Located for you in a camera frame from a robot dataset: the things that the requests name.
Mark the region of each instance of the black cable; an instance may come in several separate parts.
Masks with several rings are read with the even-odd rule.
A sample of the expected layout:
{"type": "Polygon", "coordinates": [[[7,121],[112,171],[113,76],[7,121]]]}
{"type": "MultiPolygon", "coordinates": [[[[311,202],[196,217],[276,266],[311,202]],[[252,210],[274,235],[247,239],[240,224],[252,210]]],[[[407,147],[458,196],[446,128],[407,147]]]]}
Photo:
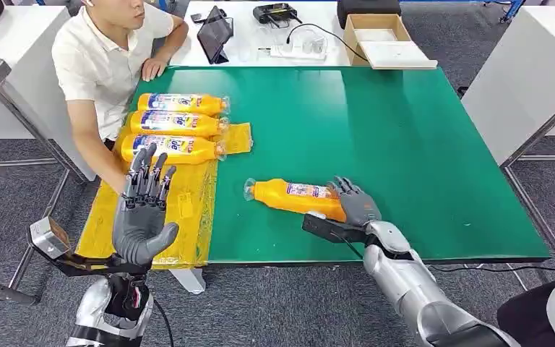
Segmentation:
{"type": "Polygon", "coordinates": [[[458,267],[455,269],[440,269],[438,267],[429,266],[433,270],[441,271],[443,273],[453,273],[454,271],[461,271],[461,270],[482,270],[482,271],[489,271],[491,273],[507,273],[510,271],[518,271],[518,270],[526,270],[526,269],[539,269],[539,270],[548,270],[548,271],[555,271],[554,267],[544,267],[544,266],[521,266],[521,267],[514,267],[513,269],[485,269],[483,267],[458,267]]]}
{"type": "Polygon", "coordinates": [[[341,241],[344,241],[345,244],[347,244],[348,247],[350,247],[350,249],[352,249],[352,252],[356,253],[356,255],[358,255],[359,258],[363,259],[363,255],[362,255],[356,248],[354,248],[354,246],[352,246],[352,244],[351,244],[348,240],[346,240],[346,239],[344,239],[343,237],[341,237],[341,235],[337,235],[337,234],[335,234],[335,233],[333,233],[333,232],[331,233],[331,235],[337,237],[337,238],[338,238],[339,240],[341,240],[341,241]]]}
{"type": "Polygon", "coordinates": [[[354,50],[352,49],[352,47],[348,46],[348,44],[347,44],[344,40],[342,40],[339,36],[337,36],[336,34],[331,33],[330,31],[325,30],[325,29],[323,29],[322,27],[319,27],[318,25],[315,25],[315,24],[312,24],[312,23],[300,24],[300,25],[297,25],[296,27],[294,27],[294,28],[291,30],[291,32],[288,34],[288,37],[286,38],[286,44],[287,44],[287,45],[291,42],[291,35],[293,34],[293,31],[295,31],[295,30],[296,30],[297,28],[299,28],[299,27],[304,27],[305,25],[311,25],[311,26],[313,26],[313,27],[317,27],[318,29],[324,31],[325,33],[327,33],[327,34],[329,34],[329,35],[335,36],[339,41],[341,41],[341,43],[343,43],[344,46],[348,47],[348,49],[349,49],[350,51],[352,51],[352,53],[356,54],[360,59],[363,59],[364,61],[369,61],[369,60],[367,60],[367,58],[365,58],[364,56],[362,56],[362,55],[356,53],[356,51],[354,51],[354,50]]]}
{"type": "Polygon", "coordinates": [[[171,332],[171,326],[169,325],[169,319],[167,318],[165,311],[163,311],[163,308],[160,306],[156,298],[154,298],[154,303],[156,304],[156,308],[158,308],[158,311],[160,311],[160,314],[163,316],[163,319],[165,320],[165,325],[167,325],[167,333],[169,333],[169,342],[171,342],[171,347],[175,347],[175,344],[173,343],[173,333],[171,332]]]}

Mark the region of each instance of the yellow plastic bag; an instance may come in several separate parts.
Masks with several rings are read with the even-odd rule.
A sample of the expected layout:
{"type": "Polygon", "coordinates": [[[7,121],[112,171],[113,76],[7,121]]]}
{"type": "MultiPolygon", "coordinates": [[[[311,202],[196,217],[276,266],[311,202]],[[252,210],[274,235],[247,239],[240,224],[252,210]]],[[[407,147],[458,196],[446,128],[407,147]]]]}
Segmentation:
{"type": "MultiPolygon", "coordinates": [[[[114,148],[119,148],[119,142],[127,134],[124,130],[114,148]]],[[[227,154],[249,152],[252,145],[250,124],[232,124],[224,140],[227,154]]],[[[123,171],[128,169],[129,164],[123,160],[121,162],[123,171]]],[[[176,222],[180,229],[176,241],[154,258],[152,269],[189,268],[207,264],[217,175],[217,160],[199,165],[178,165],[167,196],[165,222],[176,222]]],[[[78,254],[107,257],[115,252],[111,233],[117,203],[117,193],[101,182],[77,245],[78,254]]]]}

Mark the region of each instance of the man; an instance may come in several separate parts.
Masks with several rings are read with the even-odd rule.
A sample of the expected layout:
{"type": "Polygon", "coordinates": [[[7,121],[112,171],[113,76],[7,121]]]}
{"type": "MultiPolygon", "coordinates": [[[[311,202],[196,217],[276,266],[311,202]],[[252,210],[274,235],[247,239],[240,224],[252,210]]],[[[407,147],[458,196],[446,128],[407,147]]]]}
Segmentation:
{"type": "Polygon", "coordinates": [[[184,21],[143,0],[84,0],[56,35],[52,57],[77,149],[116,192],[125,173],[110,149],[141,77],[159,77],[186,39],[184,21]],[[165,37],[151,57],[152,41],[165,37]]]}

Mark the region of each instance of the floor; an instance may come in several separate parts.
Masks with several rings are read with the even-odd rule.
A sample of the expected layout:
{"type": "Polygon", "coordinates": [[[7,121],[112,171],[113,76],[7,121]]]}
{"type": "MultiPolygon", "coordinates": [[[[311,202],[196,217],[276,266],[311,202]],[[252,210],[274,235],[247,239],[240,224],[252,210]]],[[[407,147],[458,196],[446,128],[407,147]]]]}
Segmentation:
{"type": "MultiPolygon", "coordinates": [[[[453,87],[469,84],[504,32],[500,5],[417,4],[403,6],[414,40],[439,64],[453,87]]],[[[555,151],[555,138],[535,151],[555,151]]],[[[30,140],[0,141],[0,160],[45,156],[30,140]]],[[[522,179],[555,230],[555,163],[518,163],[522,179]]],[[[25,249],[25,230],[36,221],[60,177],[55,166],[0,169],[0,282],[7,283],[25,249]]],[[[97,183],[69,180],[54,218],[73,242],[82,230],[97,183]]],[[[555,266],[555,260],[544,263],[555,266]]],[[[505,265],[493,265],[505,268],[505,265]]],[[[528,287],[555,273],[522,271],[528,287]]],[[[509,297],[522,293],[511,273],[436,273],[455,303],[490,323],[509,297]]],[[[359,265],[255,269],[207,269],[207,291],[185,292],[166,271],[148,284],[165,308],[176,346],[413,346],[406,326],[359,265]]],[[[34,307],[0,301],[0,346],[62,346],[85,289],[95,278],[67,278],[35,255],[21,289],[42,295],[34,307]]],[[[155,312],[143,346],[168,346],[155,312]]]]}

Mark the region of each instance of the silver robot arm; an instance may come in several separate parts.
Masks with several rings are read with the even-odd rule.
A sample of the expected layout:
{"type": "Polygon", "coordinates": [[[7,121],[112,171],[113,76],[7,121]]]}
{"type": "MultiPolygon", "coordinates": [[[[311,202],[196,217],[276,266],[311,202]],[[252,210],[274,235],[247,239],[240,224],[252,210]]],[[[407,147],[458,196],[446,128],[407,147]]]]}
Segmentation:
{"type": "Polygon", "coordinates": [[[372,220],[364,230],[372,239],[365,248],[365,270],[405,320],[419,346],[520,345],[451,302],[397,226],[372,220]]]}
{"type": "Polygon", "coordinates": [[[68,276],[105,276],[82,297],[67,347],[141,345],[155,304],[145,284],[146,273],[153,257],[178,234],[177,224],[165,224],[166,199],[176,168],[171,166],[161,179],[167,155],[162,153],[152,167],[155,151],[156,145],[151,144],[133,159],[113,222],[116,253],[110,257],[88,258],[71,252],[66,232],[50,218],[31,225],[30,245],[60,271],[68,276]],[[106,314],[117,317],[117,322],[106,322],[106,314]]]}
{"type": "Polygon", "coordinates": [[[303,229],[332,242],[365,243],[363,263],[421,347],[515,347],[520,344],[451,302],[401,230],[383,221],[373,199],[335,177],[346,223],[308,213],[303,229]]]}

